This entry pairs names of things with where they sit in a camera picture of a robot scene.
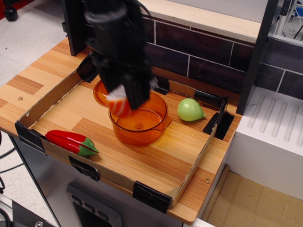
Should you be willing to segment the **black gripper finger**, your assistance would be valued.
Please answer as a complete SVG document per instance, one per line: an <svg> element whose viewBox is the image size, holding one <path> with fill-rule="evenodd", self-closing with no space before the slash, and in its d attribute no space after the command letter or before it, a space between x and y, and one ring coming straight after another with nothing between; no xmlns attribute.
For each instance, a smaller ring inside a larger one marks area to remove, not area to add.
<svg viewBox="0 0 303 227"><path fill-rule="evenodd" d="M120 66L98 67L98 73L108 94L123 84L124 71Z"/></svg>
<svg viewBox="0 0 303 227"><path fill-rule="evenodd" d="M123 73L122 84L131 110L138 109L150 98L151 70L126 71Z"/></svg>

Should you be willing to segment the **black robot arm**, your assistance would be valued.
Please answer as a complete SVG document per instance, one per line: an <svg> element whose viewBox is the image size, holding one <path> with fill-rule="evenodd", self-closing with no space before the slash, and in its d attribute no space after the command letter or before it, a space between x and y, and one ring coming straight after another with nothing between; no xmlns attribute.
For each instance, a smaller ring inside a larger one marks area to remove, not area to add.
<svg viewBox="0 0 303 227"><path fill-rule="evenodd" d="M83 4L84 17L95 34L86 43L108 94L121 94L131 110L138 109L158 85L144 50L147 37L141 10L145 6L137 0L85 0Z"/></svg>

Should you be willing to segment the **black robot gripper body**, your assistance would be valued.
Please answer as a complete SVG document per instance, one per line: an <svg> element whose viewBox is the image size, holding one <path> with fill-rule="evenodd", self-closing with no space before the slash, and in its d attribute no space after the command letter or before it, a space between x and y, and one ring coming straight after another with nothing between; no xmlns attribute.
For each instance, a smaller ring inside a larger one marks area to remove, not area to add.
<svg viewBox="0 0 303 227"><path fill-rule="evenodd" d="M120 66L123 71L152 70L152 63L144 51L146 34L141 14L85 14L94 27L94 37L87 44L94 51L96 67ZM151 73L151 89L158 81Z"/></svg>

